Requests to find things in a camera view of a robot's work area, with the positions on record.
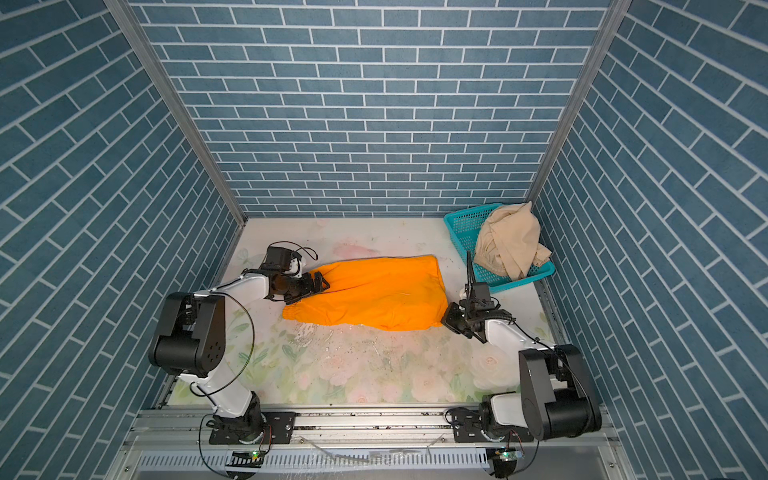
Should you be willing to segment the orange shorts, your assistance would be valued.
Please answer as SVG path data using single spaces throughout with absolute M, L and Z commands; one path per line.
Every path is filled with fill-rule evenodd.
M 315 271 L 329 288 L 285 306 L 283 319 L 420 331 L 439 327 L 449 306 L 438 260 L 431 255 L 347 260 Z

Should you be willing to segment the teal plastic basket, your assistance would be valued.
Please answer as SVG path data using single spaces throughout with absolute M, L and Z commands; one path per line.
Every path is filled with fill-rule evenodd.
M 448 213 L 443 217 L 451 242 L 463 262 L 467 261 L 469 254 L 472 255 L 472 260 L 475 260 L 481 227 L 490 214 L 499 207 L 502 207 L 501 203 L 485 204 Z M 552 261 L 547 261 L 541 266 L 532 265 L 527 276 L 518 280 L 497 275 L 476 263 L 473 263 L 473 270 L 477 280 L 487 283 L 492 293 L 499 293 L 543 280 L 553 275 L 556 267 Z

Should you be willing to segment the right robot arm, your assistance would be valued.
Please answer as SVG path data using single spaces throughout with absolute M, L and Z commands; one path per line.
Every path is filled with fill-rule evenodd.
M 502 350 L 515 347 L 519 386 L 483 398 L 477 412 L 453 416 L 457 438 L 523 442 L 575 438 L 602 428 L 599 400 L 583 356 L 571 344 L 549 345 L 526 332 L 499 306 L 481 310 L 468 300 L 451 303 L 442 324 L 450 331 Z

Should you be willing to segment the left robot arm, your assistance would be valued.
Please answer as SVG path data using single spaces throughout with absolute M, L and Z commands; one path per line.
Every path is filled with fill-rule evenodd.
M 330 283 L 320 273 L 280 273 L 246 269 L 237 279 L 199 292 L 175 292 L 165 300 L 148 350 L 148 358 L 170 375 L 189 385 L 213 410 L 211 440 L 219 444 L 254 444 L 270 435 L 258 395 L 246 388 L 225 361 L 226 303 L 245 305 L 248 299 L 282 301 L 287 305 L 325 292 Z

